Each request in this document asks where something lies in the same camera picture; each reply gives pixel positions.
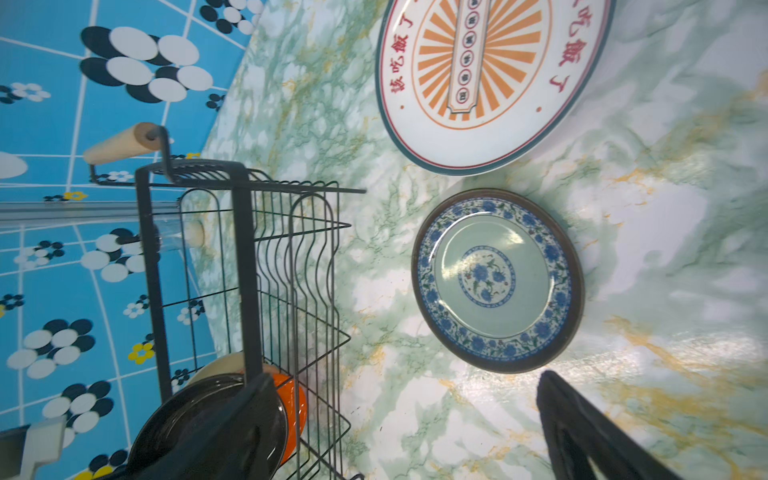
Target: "marble countertop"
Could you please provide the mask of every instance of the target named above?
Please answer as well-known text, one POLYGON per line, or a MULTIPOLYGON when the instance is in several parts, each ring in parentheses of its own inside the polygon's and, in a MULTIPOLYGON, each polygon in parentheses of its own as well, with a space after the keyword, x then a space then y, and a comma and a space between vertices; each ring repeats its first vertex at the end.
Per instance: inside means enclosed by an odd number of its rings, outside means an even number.
POLYGON ((457 359, 411 287, 432 208, 498 187, 548 210, 584 268, 581 327, 547 368, 684 478, 765 478, 768 5, 619 1, 569 116, 531 154, 468 178, 415 166, 386 133, 373 78, 385 8, 268 4, 204 150, 279 179, 368 189, 344 199, 353 228, 336 258, 352 336, 346 474, 552 477, 541 369, 500 375, 457 359))

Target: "blue flower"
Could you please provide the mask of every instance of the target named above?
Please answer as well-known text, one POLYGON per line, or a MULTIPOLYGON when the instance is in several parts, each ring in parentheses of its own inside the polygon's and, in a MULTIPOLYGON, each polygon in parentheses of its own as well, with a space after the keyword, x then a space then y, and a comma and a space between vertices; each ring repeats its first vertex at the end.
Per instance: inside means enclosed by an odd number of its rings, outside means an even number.
POLYGON ((558 248, 555 245, 547 245, 544 247, 544 255, 550 262, 554 262, 560 258, 560 252, 558 252, 558 248))
POLYGON ((549 336, 552 330, 549 328, 549 323, 539 322, 533 327, 533 331, 538 336, 549 336))
POLYGON ((482 350, 485 348, 485 342, 482 341, 482 338, 476 336, 472 339, 472 348, 476 352, 482 352, 482 350))
POLYGON ((488 267, 477 263, 475 268, 472 269, 472 275, 475 277, 475 280, 485 282, 488 279, 488 267))

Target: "plate rim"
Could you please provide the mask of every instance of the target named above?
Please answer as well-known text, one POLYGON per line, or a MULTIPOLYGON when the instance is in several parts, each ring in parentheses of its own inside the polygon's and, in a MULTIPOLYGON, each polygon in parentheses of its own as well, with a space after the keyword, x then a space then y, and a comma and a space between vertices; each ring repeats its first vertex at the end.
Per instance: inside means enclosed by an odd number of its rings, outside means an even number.
POLYGON ((616 10, 616 2, 617 2, 617 0, 605 0, 606 2, 609 3, 609 7, 606 14, 605 23, 604 23, 605 30, 603 32, 603 37, 600 40, 600 44, 598 45, 597 49, 595 49, 594 51, 594 57, 591 59, 592 63, 589 66, 589 68, 586 70, 584 76, 581 78, 581 83, 576 87, 576 89, 571 94, 571 98, 565 103, 562 109, 550 121, 549 125, 545 127, 544 130, 542 130, 539 134, 537 134, 527 144, 519 147, 517 150, 511 152, 509 155, 501 157, 495 161, 490 161, 486 164, 478 165, 474 167, 448 168, 448 167, 441 167, 438 165, 430 164, 429 162, 426 162, 421 158, 418 158, 417 156, 415 156, 397 138, 397 134, 392 129, 392 125, 389 123, 389 119, 387 118, 387 115, 383 114, 383 112, 385 111, 385 108, 384 108, 384 100, 382 96, 381 54, 382 54, 382 43, 384 42, 384 36, 386 33, 385 30, 387 26, 387 22, 385 22, 384 20, 386 20, 389 17, 389 14, 392 11, 392 8, 395 6, 395 3, 397 3, 397 1, 398 0, 389 0, 389 4, 387 5, 386 10, 384 11, 384 16, 382 17, 382 25, 379 30, 379 40, 376 42, 376 64, 374 65, 374 68, 375 68, 374 81, 376 82, 376 103, 379 105, 379 113, 382 114, 382 123, 384 123, 384 127, 386 128, 387 134, 389 135, 389 139, 392 140, 395 146, 397 146, 398 150, 400 150, 400 152, 403 155, 405 155, 411 162, 433 173, 449 175, 453 177, 468 177, 472 175, 479 175, 479 174, 487 173, 492 170, 496 170, 497 168, 504 167, 505 165, 510 164, 511 162, 517 160, 521 156, 528 153, 533 147, 536 147, 537 145, 539 145, 546 137, 549 136, 549 134, 560 124, 560 122, 565 118, 565 116, 568 115, 568 112, 576 104, 576 101, 581 97, 581 92, 584 90, 584 87, 586 87, 587 83, 589 83, 589 80, 592 77, 592 74, 594 73, 594 70, 597 67, 598 62, 600 61, 600 57, 603 55, 603 49, 605 48, 606 41, 608 39, 609 34, 611 33, 611 25, 613 24, 614 12, 616 10))
POLYGON ((442 201, 434 210, 432 210, 419 228, 419 232, 416 234, 413 243, 413 251, 411 253, 411 286, 422 317, 427 322, 432 333, 438 340, 440 340, 440 343, 450 350, 451 353, 470 365, 496 373, 529 372, 550 363, 550 361, 560 356, 571 343, 578 331, 578 327, 581 325, 581 317, 584 313, 584 274, 581 269, 581 262, 578 259, 576 249, 574 248, 571 239, 565 234, 565 231, 560 227, 560 224, 536 203, 521 195, 498 188, 475 188, 473 190, 465 190, 442 201), (522 359, 515 359, 512 361, 484 359, 461 349, 437 326, 435 320, 429 314, 424 299, 422 298, 421 290, 419 289, 419 250, 432 222, 434 222, 440 214, 458 202, 476 197, 491 197, 510 201, 525 208, 538 217, 545 226, 550 229, 552 235, 560 244, 560 247, 563 250, 563 255, 568 262, 568 270, 571 272, 571 306, 565 317, 564 325, 560 330, 560 333, 545 348, 522 359))

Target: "orange plate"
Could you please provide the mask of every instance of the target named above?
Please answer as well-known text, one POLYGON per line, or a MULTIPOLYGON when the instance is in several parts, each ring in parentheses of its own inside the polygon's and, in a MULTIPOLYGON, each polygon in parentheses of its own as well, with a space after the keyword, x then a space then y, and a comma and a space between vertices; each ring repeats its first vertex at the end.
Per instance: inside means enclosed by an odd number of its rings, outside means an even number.
MULTIPOLYGON (((288 417, 288 439, 286 440, 286 451, 283 454, 283 460, 280 462, 282 465, 288 461, 293 451, 296 450, 296 397, 293 391, 295 382, 290 380, 288 375, 282 373, 273 373, 272 378, 275 380, 275 387, 279 387, 277 395, 283 400, 286 416, 288 417)), ((304 431, 304 425, 306 424, 306 394, 301 387, 299 387, 299 424, 301 433, 304 431)))

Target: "blue and white floral plate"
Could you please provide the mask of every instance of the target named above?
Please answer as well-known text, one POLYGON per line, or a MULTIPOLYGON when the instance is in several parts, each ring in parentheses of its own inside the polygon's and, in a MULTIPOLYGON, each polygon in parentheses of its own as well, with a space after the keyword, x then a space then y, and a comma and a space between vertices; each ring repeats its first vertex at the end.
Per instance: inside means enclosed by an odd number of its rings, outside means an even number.
POLYGON ((555 358, 584 306, 571 241, 538 205, 504 190, 470 190, 422 225, 413 286, 434 334, 454 354, 495 372, 555 358))

